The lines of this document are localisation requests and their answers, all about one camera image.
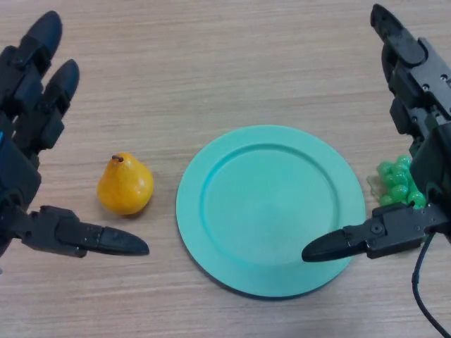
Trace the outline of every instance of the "yellow pear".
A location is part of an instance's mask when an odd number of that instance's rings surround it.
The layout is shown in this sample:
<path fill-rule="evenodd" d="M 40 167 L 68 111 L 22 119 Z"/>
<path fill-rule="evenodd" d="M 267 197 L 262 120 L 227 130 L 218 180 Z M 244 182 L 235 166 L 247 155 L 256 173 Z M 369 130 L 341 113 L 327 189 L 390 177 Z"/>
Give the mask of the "yellow pear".
<path fill-rule="evenodd" d="M 129 153 L 112 156 L 97 185 L 102 205 L 118 215 L 141 211 L 153 192 L 152 172 Z"/>

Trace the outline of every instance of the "wooden table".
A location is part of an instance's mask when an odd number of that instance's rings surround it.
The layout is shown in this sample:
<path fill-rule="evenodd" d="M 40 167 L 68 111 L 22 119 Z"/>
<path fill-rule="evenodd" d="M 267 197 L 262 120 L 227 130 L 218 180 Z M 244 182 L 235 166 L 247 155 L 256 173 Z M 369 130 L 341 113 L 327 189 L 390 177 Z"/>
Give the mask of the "wooden table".
<path fill-rule="evenodd" d="M 415 36 L 451 61 L 451 3 L 384 1 Z M 85 221 L 141 236 L 150 256 L 84 259 L 15 243 L 0 259 L 0 337 L 437 337 L 412 297 L 418 251 L 370 261 L 290 301 L 221 289 L 188 258 L 175 195 L 190 159 L 224 132 L 255 124 L 306 130 L 333 145 L 365 181 L 408 137 L 390 118 L 382 44 L 363 0 L 134 0 L 0 2 L 0 45 L 17 44 L 42 13 L 64 34 L 54 70 L 74 58 L 81 81 L 66 131 L 42 153 L 33 203 L 72 208 Z M 138 218 L 102 209 L 106 162 L 130 151 L 154 172 Z M 424 301 L 451 328 L 451 250 L 437 238 L 421 279 Z"/>

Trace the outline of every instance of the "plate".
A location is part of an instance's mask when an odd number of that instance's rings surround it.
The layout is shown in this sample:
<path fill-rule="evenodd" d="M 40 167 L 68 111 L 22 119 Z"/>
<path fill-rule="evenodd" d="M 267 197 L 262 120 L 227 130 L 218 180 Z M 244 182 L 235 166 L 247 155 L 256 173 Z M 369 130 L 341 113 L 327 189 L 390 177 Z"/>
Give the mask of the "plate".
<path fill-rule="evenodd" d="M 306 132 L 245 127 L 204 147 L 178 188 L 178 228 L 190 255 L 222 285 L 261 297 L 318 289 L 350 258 L 306 263 L 313 239 L 366 217 L 345 159 Z"/>

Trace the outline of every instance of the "wire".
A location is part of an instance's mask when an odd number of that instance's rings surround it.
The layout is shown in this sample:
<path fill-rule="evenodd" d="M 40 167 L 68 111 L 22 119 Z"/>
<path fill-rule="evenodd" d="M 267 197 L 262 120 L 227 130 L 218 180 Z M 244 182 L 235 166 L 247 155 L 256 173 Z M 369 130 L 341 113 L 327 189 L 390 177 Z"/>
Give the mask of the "wire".
<path fill-rule="evenodd" d="M 431 244 L 432 238 L 434 237 L 435 233 L 432 232 L 426 241 L 424 242 L 423 248 L 421 248 L 421 252 L 418 256 L 418 259 L 416 260 L 415 269 L 412 273 L 412 291 L 414 292 L 414 297 L 416 300 L 416 303 L 418 304 L 418 307 L 420 308 L 421 312 L 424 314 L 424 316 L 429 320 L 429 322 L 434 326 L 434 328 L 439 331 L 439 333 L 444 338 L 451 338 L 451 335 L 443 328 L 442 325 L 431 315 L 431 313 L 428 311 L 428 309 L 424 306 L 423 301 L 421 300 L 420 293 L 418 290 L 418 284 L 420 282 L 420 269 L 421 264 L 423 263 L 424 256 L 426 255 L 426 252 L 428 251 L 429 244 Z"/>

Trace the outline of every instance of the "pear stem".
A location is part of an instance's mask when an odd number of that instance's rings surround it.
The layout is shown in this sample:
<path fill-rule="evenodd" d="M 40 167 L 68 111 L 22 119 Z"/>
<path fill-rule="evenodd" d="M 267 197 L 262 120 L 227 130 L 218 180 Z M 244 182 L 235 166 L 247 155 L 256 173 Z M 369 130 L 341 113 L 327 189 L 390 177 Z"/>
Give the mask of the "pear stem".
<path fill-rule="evenodd" d="M 113 160 L 118 160 L 119 162 L 123 162 L 124 161 L 124 158 L 123 157 L 120 157 L 120 156 L 117 156 L 117 155 L 112 155 L 112 157 L 111 157 Z"/>

